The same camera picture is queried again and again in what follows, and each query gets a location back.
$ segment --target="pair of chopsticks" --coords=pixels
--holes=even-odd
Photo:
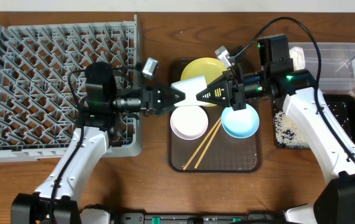
[[[222,124],[222,122],[220,121],[220,118],[216,121],[216,123],[214,124],[214,126],[211,128],[211,130],[209,130],[207,136],[205,136],[204,140],[202,140],[201,144],[198,146],[198,148],[196,149],[196,151],[193,153],[193,155],[190,157],[190,159],[188,160],[188,162],[186,163],[186,165],[183,167],[183,170],[186,170],[187,167],[190,165],[191,161],[193,160],[193,158],[195,158],[195,156],[197,155],[197,153],[200,151],[200,148],[202,147],[202,145],[204,145],[204,143],[207,141],[208,137],[211,135],[211,133],[214,131],[214,129],[216,128],[216,130],[214,131],[214,133],[212,134],[211,138],[209,139],[209,142],[207,144],[207,146],[205,147],[204,151],[202,152],[200,158],[197,161],[196,166],[194,166],[195,169],[197,169],[198,165],[200,164],[202,158],[204,157],[205,153],[208,150],[208,147],[210,146],[211,142],[214,140],[214,137],[217,133],[217,130],[219,130],[220,125]]]

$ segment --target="yellow bowl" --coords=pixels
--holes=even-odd
[[[190,62],[183,70],[180,80],[205,75],[207,85],[212,83],[216,78],[222,75],[226,68],[220,60],[215,58],[199,58]]]

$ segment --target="light blue plate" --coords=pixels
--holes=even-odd
[[[259,115],[250,105],[247,109],[233,111],[225,108],[222,113],[222,126],[233,138],[247,138],[257,132],[259,128]]]

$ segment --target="wood grain surface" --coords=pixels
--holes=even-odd
[[[138,13],[144,57],[159,60],[158,80],[166,83],[169,66],[177,58],[214,57],[221,45],[245,45],[278,16],[298,19],[318,42],[355,42],[355,14]],[[0,12],[0,24],[5,27],[132,19],[133,13],[124,12]],[[279,22],[265,31],[279,33],[286,33],[291,42],[309,42],[291,22]],[[254,64],[256,51],[252,47],[247,54]],[[270,102],[260,104],[260,120],[263,164],[256,173],[181,174],[167,163],[168,117],[145,118],[143,152],[131,158],[101,159],[79,205],[104,203],[118,210],[149,213],[245,213],[314,202],[325,187],[314,155],[310,150],[274,146]],[[33,192],[58,161],[0,164],[0,223],[9,223],[14,197]]]

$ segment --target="white wall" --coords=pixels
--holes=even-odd
[[[0,11],[355,12],[355,0],[0,0]]]

